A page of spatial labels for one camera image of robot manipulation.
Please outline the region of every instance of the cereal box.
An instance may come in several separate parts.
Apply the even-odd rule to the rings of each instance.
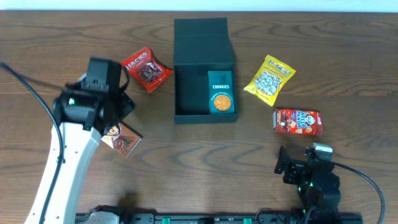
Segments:
[[[275,132],[320,136],[323,131],[322,122],[322,114],[316,111],[292,109],[274,111]]]

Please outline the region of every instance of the white wall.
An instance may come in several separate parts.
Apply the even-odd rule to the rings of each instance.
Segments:
[[[0,9],[398,12],[398,0],[0,0]]]

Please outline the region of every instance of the red cracker box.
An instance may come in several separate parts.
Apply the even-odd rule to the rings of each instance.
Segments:
[[[141,142],[141,139],[142,135],[140,133],[123,122],[113,126],[108,133],[102,137],[103,142],[112,149],[118,150],[118,152],[126,158]]]
[[[320,136],[323,131],[322,114],[307,110],[275,109],[274,130]]]

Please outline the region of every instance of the peanut snack bag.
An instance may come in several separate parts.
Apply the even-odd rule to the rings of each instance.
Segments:
[[[296,70],[267,55],[264,63],[244,90],[273,106],[280,89],[292,78]]]

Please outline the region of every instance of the red snack bag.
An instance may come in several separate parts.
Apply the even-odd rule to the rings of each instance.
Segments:
[[[148,47],[137,51],[125,59],[121,65],[125,66],[129,74],[136,78],[148,93],[152,93],[162,81],[173,73],[173,70],[156,62],[151,49]]]
[[[322,114],[307,110],[275,109],[274,130],[320,136],[323,131]]]

